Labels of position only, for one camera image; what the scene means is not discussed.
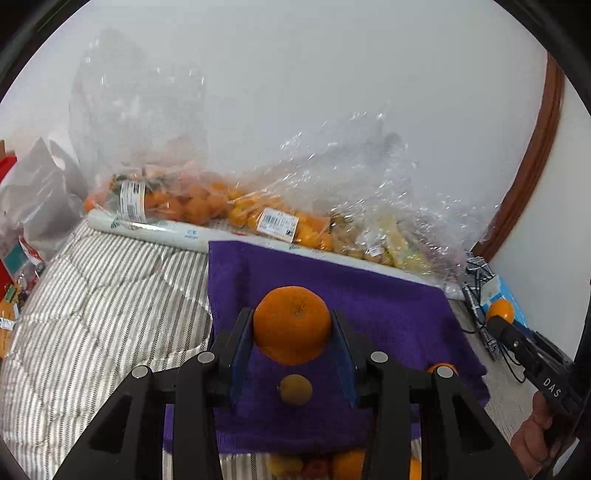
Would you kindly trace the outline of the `person's right hand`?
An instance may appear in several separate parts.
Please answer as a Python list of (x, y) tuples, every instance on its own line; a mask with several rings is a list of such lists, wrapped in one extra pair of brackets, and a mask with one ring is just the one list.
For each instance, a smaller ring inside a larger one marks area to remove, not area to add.
[(549, 446), (545, 433), (554, 423), (554, 413), (542, 392), (532, 399), (532, 412), (513, 435), (510, 446), (529, 479), (547, 468), (552, 461), (566, 452), (578, 440), (574, 437)]

